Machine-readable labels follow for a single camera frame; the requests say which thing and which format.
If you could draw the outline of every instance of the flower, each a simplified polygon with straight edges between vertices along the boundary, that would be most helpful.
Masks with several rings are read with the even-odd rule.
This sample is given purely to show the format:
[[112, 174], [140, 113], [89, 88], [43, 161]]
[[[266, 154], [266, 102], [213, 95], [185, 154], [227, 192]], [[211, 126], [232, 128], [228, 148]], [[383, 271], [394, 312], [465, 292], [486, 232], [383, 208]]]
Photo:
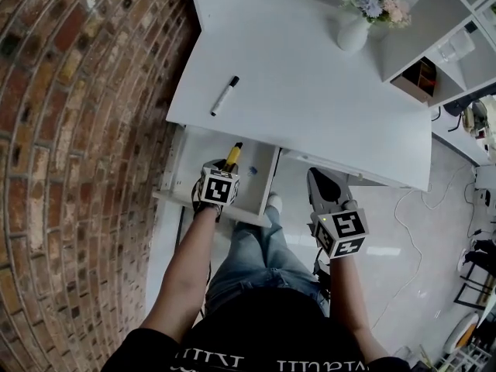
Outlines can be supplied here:
[[353, 6], [359, 9], [367, 21], [389, 22], [391, 27], [405, 27], [411, 24], [408, 5], [401, 0], [341, 0], [342, 7]]
[[382, 8], [389, 14], [391, 22], [402, 26], [407, 26], [411, 22], [408, 14], [408, 5], [400, 0], [383, 0]]
[[351, 3], [371, 18], [378, 18], [382, 13], [379, 0], [351, 0]]

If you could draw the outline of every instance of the desk drawer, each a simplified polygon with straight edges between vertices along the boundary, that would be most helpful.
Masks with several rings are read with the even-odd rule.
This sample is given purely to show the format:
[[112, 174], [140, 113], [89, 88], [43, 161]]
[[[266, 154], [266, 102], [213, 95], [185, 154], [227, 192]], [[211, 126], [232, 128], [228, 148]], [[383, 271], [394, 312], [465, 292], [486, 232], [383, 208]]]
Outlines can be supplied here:
[[222, 214], [242, 222], [270, 226], [264, 209], [280, 148], [240, 136], [178, 126], [164, 172], [162, 190], [153, 195], [191, 207], [191, 189], [200, 178], [202, 165], [210, 160], [227, 158], [237, 142], [243, 142], [238, 160], [238, 196], [232, 205], [224, 208]]

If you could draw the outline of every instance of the white desk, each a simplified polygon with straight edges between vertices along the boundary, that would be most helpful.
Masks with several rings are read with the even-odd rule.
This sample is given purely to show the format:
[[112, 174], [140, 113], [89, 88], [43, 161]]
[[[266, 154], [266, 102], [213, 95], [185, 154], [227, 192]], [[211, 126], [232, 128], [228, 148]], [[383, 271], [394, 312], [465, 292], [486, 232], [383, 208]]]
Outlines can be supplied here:
[[[213, 10], [203, 1], [195, 3], [209, 25], [168, 121], [296, 150], [383, 184], [427, 190], [430, 113], [381, 81], [373, 42], [347, 56], [332, 38], [332, 23], [306, 0], [220, 0]], [[216, 12], [222, 17], [217, 22]], [[234, 75], [238, 85], [211, 117]]]

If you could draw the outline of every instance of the white sneaker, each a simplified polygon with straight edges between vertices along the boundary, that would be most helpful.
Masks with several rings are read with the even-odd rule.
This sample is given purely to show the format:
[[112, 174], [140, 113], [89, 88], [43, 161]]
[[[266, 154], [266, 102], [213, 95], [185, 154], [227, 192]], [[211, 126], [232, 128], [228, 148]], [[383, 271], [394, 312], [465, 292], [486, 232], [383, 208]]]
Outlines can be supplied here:
[[463, 265], [465, 264], [465, 255], [468, 254], [468, 251], [466, 249], [464, 249], [460, 255], [460, 259], [458, 260], [458, 266], [456, 267], [456, 269], [461, 273], [462, 269], [463, 269]]
[[276, 193], [270, 193], [269, 198], [267, 199], [267, 207], [269, 205], [272, 205], [274, 208], [277, 209], [279, 212], [279, 215], [282, 212], [282, 199], [279, 197]]

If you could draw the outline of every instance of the yellow object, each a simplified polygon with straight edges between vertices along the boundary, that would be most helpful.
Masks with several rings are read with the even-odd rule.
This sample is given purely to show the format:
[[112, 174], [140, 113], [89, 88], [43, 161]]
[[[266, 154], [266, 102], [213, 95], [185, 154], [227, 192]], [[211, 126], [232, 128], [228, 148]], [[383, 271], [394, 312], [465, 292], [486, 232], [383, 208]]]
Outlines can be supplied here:
[[239, 155], [241, 154], [241, 147], [243, 144], [241, 142], [238, 142], [232, 149], [231, 153], [229, 153], [226, 163], [224, 164], [224, 168], [222, 169], [223, 171], [226, 172], [231, 172], [234, 168], [234, 165], [236, 164], [236, 161], [239, 158]]

